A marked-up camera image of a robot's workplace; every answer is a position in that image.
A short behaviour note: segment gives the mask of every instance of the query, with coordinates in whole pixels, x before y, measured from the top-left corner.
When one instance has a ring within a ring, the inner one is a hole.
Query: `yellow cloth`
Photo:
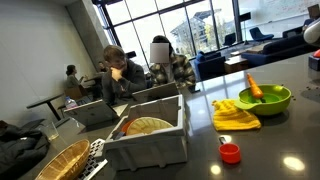
[[[258,129],[261,123],[258,118],[245,110],[234,106],[233,99],[213,101],[215,108],[213,124],[217,131]]]

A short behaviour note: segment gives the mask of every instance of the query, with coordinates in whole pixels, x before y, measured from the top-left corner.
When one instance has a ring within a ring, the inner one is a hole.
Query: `hand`
[[[116,81],[122,78],[122,69],[111,67],[112,78]]]

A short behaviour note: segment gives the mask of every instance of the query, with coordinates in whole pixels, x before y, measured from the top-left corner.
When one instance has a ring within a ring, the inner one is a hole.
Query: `carrot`
[[[247,79],[250,84],[250,89],[251,89],[251,93],[252,93],[253,97],[256,99],[261,99],[263,97],[263,92],[258,87],[257,83],[254,81],[251,74],[247,73]]]

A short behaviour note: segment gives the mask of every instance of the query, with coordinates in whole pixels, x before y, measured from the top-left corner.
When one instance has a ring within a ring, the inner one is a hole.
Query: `blue sofa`
[[[299,34],[267,44],[261,54],[242,53],[241,57],[248,60],[249,68],[254,68],[316,51],[317,49],[318,47],[307,44],[304,41],[303,34]]]
[[[225,57],[221,57],[220,52],[203,53],[198,51],[194,64],[200,81],[224,75],[225,61]]]

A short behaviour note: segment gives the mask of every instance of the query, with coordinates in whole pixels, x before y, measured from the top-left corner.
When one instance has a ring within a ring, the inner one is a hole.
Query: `jacket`
[[[172,54],[170,60],[177,87],[185,87],[195,84],[196,77],[194,71],[185,55]],[[168,83],[167,73],[161,64],[153,64],[150,67],[150,74],[153,87]]]
[[[0,179],[17,179],[47,154],[49,141],[39,130],[0,121]]]
[[[115,97],[131,98],[132,93],[146,89],[147,83],[143,68],[131,60],[127,60],[127,70],[122,78],[115,81],[108,70],[102,77],[103,98],[106,103],[114,104]]]

